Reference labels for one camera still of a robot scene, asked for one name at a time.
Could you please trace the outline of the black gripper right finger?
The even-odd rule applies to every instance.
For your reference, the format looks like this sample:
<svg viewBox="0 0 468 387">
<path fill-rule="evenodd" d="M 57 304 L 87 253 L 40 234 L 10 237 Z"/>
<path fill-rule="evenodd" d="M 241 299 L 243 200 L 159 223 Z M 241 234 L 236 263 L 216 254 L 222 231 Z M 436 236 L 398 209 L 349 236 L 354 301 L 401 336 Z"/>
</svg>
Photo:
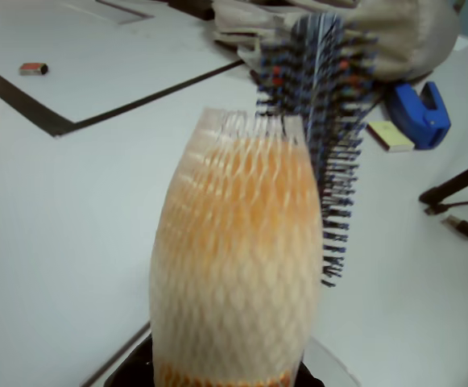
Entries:
<svg viewBox="0 0 468 387">
<path fill-rule="evenodd" d="M 301 362 L 296 373 L 296 387 L 325 387 L 325 384 L 317 379 Z"/>
</svg>

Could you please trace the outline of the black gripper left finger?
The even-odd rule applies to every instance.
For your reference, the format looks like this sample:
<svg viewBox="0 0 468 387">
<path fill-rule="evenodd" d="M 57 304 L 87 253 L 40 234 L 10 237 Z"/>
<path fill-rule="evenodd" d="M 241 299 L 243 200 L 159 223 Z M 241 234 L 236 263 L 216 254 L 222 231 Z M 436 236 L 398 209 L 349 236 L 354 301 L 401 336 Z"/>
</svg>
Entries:
<svg viewBox="0 0 468 387">
<path fill-rule="evenodd" d="M 154 387 L 152 337 L 148 336 L 106 379 L 105 387 Z"/>
</svg>

